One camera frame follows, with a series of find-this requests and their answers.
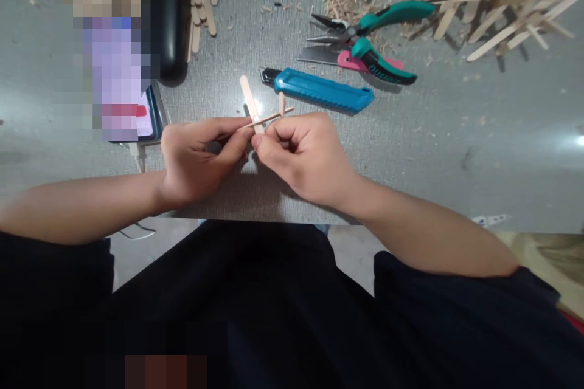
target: teal pliers handle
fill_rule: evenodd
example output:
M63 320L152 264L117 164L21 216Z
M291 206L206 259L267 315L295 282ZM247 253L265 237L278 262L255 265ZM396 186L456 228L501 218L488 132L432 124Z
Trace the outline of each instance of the teal pliers handle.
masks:
M359 21L359 26L361 27L359 35L367 36L375 29L379 29L388 24L421 20L432 15L435 10L435 5L419 1L405 1L392 4L376 14L364 15Z
M397 85L412 85L418 76L404 70L398 70L389 64L373 48L367 38L359 38L351 48L351 56L359 58L369 72L384 82Z

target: blue utility knife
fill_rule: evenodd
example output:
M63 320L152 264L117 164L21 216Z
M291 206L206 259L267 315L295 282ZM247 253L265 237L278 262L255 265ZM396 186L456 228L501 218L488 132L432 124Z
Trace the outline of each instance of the blue utility knife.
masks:
M291 97L357 113L373 102L371 88L353 88L318 76L287 68L261 70L262 82Z

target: pixelated area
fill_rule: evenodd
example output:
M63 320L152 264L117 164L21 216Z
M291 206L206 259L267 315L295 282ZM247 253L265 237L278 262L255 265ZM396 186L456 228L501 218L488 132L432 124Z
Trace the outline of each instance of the pixelated area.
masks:
M135 142L153 134L142 54L141 0L64 0L82 30L83 70L90 76L93 128L102 140Z

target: pliers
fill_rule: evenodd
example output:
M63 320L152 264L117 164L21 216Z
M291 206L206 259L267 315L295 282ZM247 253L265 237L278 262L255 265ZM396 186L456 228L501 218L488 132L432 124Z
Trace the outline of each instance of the pliers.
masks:
M393 4L376 14L366 14L355 26L343 20L331 19L323 15L312 14L312 17L327 26L330 31L326 35L309 38L312 43L345 44L351 50L351 56L359 58L370 73L379 79L399 84L410 85L418 79L413 73L398 70L388 64L373 48L365 36L380 27L410 20L421 20L436 11L436 6L420 1L405 1Z

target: forearm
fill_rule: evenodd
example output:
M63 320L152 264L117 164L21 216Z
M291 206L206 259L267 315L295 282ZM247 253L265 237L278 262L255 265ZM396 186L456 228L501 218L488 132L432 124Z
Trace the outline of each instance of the forearm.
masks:
M517 268L513 253L466 217L363 177L356 179L339 209L418 270L486 277L509 275Z
M0 208L0 230L59 244L84 244L172 209L164 171L78 179L33 187Z

